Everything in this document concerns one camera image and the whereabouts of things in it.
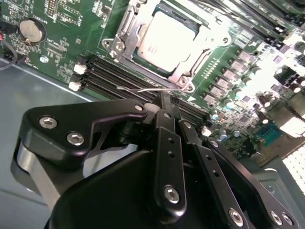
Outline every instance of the chip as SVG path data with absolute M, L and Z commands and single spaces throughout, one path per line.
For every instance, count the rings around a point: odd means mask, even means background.
M 216 81 L 216 84 L 217 84 L 218 86 L 222 87 L 222 88 L 225 88 L 225 89 L 230 88 L 230 87 L 233 86 L 233 84 L 231 84 L 230 82 L 228 82 L 228 81 L 226 81 L 226 80 L 224 80 L 224 79 L 222 79 L 222 78 L 219 78 L 219 79 Z
M 232 63 L 230 64 L 232 68 L 234 68 L 237 71 L 246 71 L 248 69 L 248 67 L 242 63 L 240 63 L 239 61 L 232 61 Z
M 194 31 L 158 11 L 137 54 L 149 63 L 172 72 L 181 61 L 188 58 L 195 36 Z
M 249 102 L 251 100 L 251 98 L 249 97 L 249 96 L 245 96 L 244 98 L 243 98 L 243 101 L 244 102 Z
M 232 72 L 229 69 L 226 69 L 224 71 L 223 76 L 228 80 L 236 80 L 239 78 L 239 76 L 237 74 L 235 74 L 234 72 Z
M 249 117 L 247 117 L 247 116 L 244 116 L 244 117 L 242 117 L 241 119 L 240 119 L 240 121 L 242 122 L 242 123 L 245 123 L 245 122 L 247 122 L 249 120 Z
M 212 87 L 209 91 L 210 93 L 216 95 L 216 96 L 223 96 L 225 94 L 224 90 L 219 89 L 218 87 Z
M 214 96 L 212 96 L 208 93 L 203 96 L 203 100 L 205 100 L 209 104 L 215 104 L 219 101 L 217 98 L 215 98 Z
M 255 57 L 253 55 L 247 53 L 246 51 L 241 51 L 237 56 L 245 62 L 255 61 Z

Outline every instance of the capacitor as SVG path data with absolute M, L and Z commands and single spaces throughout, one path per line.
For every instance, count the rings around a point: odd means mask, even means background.
M 256 77 L 262 77 L 264 76 L 264 71 L 260 67 L 254 67 L 251 72 L 256 76 Z
M 234 92 L 234 94 L 235 94 L 235 96 L 236 96 L 236 98 L 237 99 L 242 99 L 243 98 L 243 91 L 242 91 L 242 89 L 240 88 L 240 87 L 236 87 L 234 90 L 233 90 L 233 92 Z
M 259 118 L 259 120 L 263 123 L 263 124 L 267 124 L 269 122 L 269 119 L 267 118 L 267 116 L 263 113 L 263 112 L 258 112 L 257 116 Z
M 266 99 L 266 97 L 264 95 L 259 96 L 258 100 L 264 107 L 270 106 L 270 102 Z
M 235 104 L 231 99 L 225 99 L 224 100 L 224 105 L 227 109 L 233 109 L 235 107 Z
M 300 86 L 297 83 L 293 83 L 292 85 L 290 85 L 289 87 L 294 93 L 298 93 L 301 91 Z
M 220 140 L 219 135 L 216 135 L 216 136 L 214 137 L 214 139 L 215 139 L 217 142 L 222 142 L 222 141 Z
M 246 86 L 251 86 L 251 84 L 253 83 L 253 80 L 250 78 L 250 77 L 245 77 L 243 79 L 243 83 L 246 85 Z
M 235 130 L 233 132 L 234 137 L 240 137 L 240 131 L 239 130 Z
M 305 43 L 304 42 L 298 42 L 295 44 L 295 50 L 301 52 L 302 54 L 305 55 Z
M 227 140 L 228 135 L 227 132 L 225 130 L 221 130 L 219 131 L 219 139 L 223 142 L 225 140 Z
M 298 78 L 298 79 L 296 80 L 296 82 L 297 82 L 298 84 L 300 84 L 302 87 L 304 87 L 304 86 L 305 86 L 305 77 L 304 77 L 304 76 L 301 76 L 300 78 Z
M 218 120 L 219 119 L 219 115 L 218 115 L 218 112 L 216 110 L 211 111 L 211 118 L 213 120 Z

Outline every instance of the gray metal surface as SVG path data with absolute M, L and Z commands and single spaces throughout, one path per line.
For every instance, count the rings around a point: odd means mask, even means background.
M 47 76 L 35 76 L 35 72 L 28 68 L 21 71 L 12 67 L 0 72 L 1 229 L 42 229 L 50 216 L 42 198 L 17 183 L 10 173 L 23 113 L 37 106 L 86 100 L 91 98 L 69 92 L 65 85 Z
M 62 194 L 72 185 L 84 179 L 82 169 L 62 172 L 41 157 L 37 157 L 20 144 L 17 156 L 18 165 L 33 179 L 43 200 L 52 210 Z
M 254 177 L 281 203 L 298 221 L 299 228 L 305 229 L 305 196 L 286 168 L 282 159 L 276 157 L 264 166 L 264 169 Z

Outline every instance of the metal bracket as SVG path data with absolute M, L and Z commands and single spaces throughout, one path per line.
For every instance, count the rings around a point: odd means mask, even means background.
M 167 90 L 193 93 L 195 86 L 192 80 L 212 51 L 217 46 L 229 45 L 232 38 L 228 32 L 222 32 L 221 35 L 214 32 L 219 28 L 208 28 L 204 25 L 199 25 L 199 32 L 192 42 L 190 55 L 185 61 L 181 61 L 177 65 L 170 77 L 165 78 L 133 61 L 133 53 L 141 39 L 145 37 L 145 30 L 151 23 L 153 12 L 159 3 L 160 0 L 148 0 L 146 3 L 142 0 L 130 0 L 115 38 L 104 38 L 102 46 L 110 53 L 114 61 L 121 62 L 167 87 L 165 89 L 143 88 L 140 90 L 120 87 L 119 89 L 133 92 Z

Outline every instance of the black cable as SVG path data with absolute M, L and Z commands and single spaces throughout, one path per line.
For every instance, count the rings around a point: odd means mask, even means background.
M 18 54 L 17 54 L 16 50 L 7 41 L 5 41 L 4 39 L 0 40 L 0 42 L 2 42 L 3 45 L 6 46 L 13 53 L 12 60 L 8 64 L 0 67 L 0 71 L 3 71 L 5 69 L 8 69 L 9 67 L 11 67 L 13 64 L 16 63 L 16 61 L 18 59 Z

